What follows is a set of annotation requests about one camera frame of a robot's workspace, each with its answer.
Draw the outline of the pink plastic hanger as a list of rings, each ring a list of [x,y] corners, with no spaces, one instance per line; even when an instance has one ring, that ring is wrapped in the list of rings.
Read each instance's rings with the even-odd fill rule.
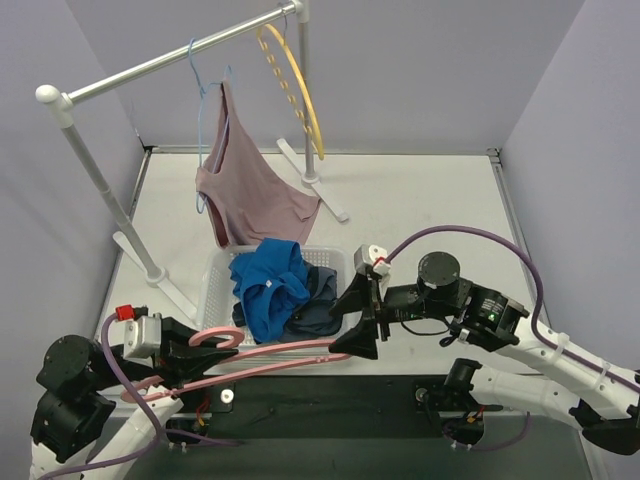
[[[197,346],[201,346],[201,343],[204,340],[209,340],[214,336],[227,335],[233,337],[232,340],[226,340],[222,342],[224,347],[237,347],[239,343],[244,340],[244,334],[235,327],[223,328],[223,327],[215,327],[209,330],[205,330],[203,332],[197,333],[189,339],[189,347],[188,350],[195,349]],[[334,362],[340,362],[350,359],[352,356],[345,353],[332,353],[329,351],[329,347],[331,347],[334,343],[333,339],[316,339],[316,340],[305,340],[305,341],[297,341],[297,342],[289,342],[289,343],[278,343],[278,344],[270,344],[270,345],[261,345],[258,347],[253,347],[251,349],[245,351],[239,351],[235,355],[231,356],[228,359],[222,360],[220,365],[232,365],[237,364],[239,362],[245,362],[254,358],[262,358],[262,357],[276,357],[276,360],[279,359],[280,354],[290,353],[290,352],[298,352],[298,351],[306,351],[306,350],[314,350],[316,353],[315,356],[307,356],[302,357],[299,355],[294,355],[291,358],[286,358],[284,361],[275,362],[268,361],[264,365],[253,366],[244,370],[236,370],[231,373],[225,373],[222,375],[216,375],[207,377],[200,380],[194,380],[188,383],[184,383],[181,387],[174,387],[164,390],[157,390],[153,393],[147,393],[147,395],[142,396],[142,401],[145,403],[150,403],[156,400],[160,400],[166,397],[178,397],[182,394],[189,393],[192,391],[197,391],[201,389],[206,389],[209,387],[213,387],[216,385],[234,382],[246,378],[251,378],[259,375],[266,375],[268,373],[275,373],[279,371],[284,371],[288,369],[301,368],[307,366],[316,366],[316,365],[325,365]],[[139,390],[142,388],[148,388],[152,390],[151,386],[160,385],[161,380],[158,375],[155,377],[150,377],[149,379],[145,379],[134,387],[134,393],[139,393]]]

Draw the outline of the dark navy tank top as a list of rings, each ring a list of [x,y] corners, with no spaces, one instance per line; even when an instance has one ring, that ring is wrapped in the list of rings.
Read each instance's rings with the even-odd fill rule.
[[[337,272],[304,261],[307,269],[309,301],[296,308],[283,327],[281,343],[315,340],[335,335],[342,327],[342,317],[332,316],[330,308],[336,301]]]

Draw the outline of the royal blue tank top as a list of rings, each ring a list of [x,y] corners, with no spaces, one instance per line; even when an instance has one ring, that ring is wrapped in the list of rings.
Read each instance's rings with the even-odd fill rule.
[[[311,298],[297,242],[267,238],[256,250],[237,255],[229,269],[245,324],[259,343],[279,340],[296,308]]]

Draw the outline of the yellow plastic hanger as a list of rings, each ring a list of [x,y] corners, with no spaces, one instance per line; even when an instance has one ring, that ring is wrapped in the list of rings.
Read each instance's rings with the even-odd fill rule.
[[[296,58],[280,31],[271,24],[266,24],[256,30],[256,39],[260,50],[264,53],[266,61],[274,76],[278,80],[281,90],[285,93],[287,101],[294,111],[296,118],[302,125],[303,132],[311,140],[314,153],[320,160],[325,159],[324,139],[316,110],[309,88],[302,74],[302,70]],[[289,69],[294,79],[295,87],[288,81],[283,68],[278,63],[278,57],[272,51],[272,43],[281,49],[287,60]]]

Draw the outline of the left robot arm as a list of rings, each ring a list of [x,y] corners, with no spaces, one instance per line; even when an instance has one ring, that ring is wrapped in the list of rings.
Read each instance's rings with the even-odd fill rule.
[[[196,343],[197,331],[173,318],[149,316],[142,308],[115,315],[125,323],[122,345],[108,346],[79,335],[56,340],[47,350],[36,382],[45,388],[31,427],[30,477],[85,462],[116,403],[101,392],[120,383],[118,366],[142,389],[167,390],[168,400],[190,411],[201,403],[204,372],[238,353],[216,336]]]

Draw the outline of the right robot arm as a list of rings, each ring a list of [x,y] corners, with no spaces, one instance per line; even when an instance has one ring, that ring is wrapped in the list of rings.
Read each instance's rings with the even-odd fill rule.
[[[530,323],[518,302],[462,278],[458,260],[449,253],[423,256],[413,284],[388,287],[387,277],[371,260],[362,261],[332,308],[337,314],[358,312],[360,320],[330,344],[330,353],[375,360],[391,324],[439,320],[447,326],[441,346],[468,344],[535,372],[511,374],[458,358],[435,385],[417,382],[416,402],[438,433],[473,445],[476,440],[467,437],[461,421],[446,422],[442,413],[461,411],[475,418],[483,407],[510,408],[569,425],[610,453],[638,452],[638,372],[577,347],[566,334]]]

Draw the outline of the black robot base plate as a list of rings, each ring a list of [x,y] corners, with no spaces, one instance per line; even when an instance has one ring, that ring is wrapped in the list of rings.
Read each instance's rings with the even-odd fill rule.
[[[216,439],[431,439],[481,405],[442,375],[255,376],[181,397],[175,419]]]

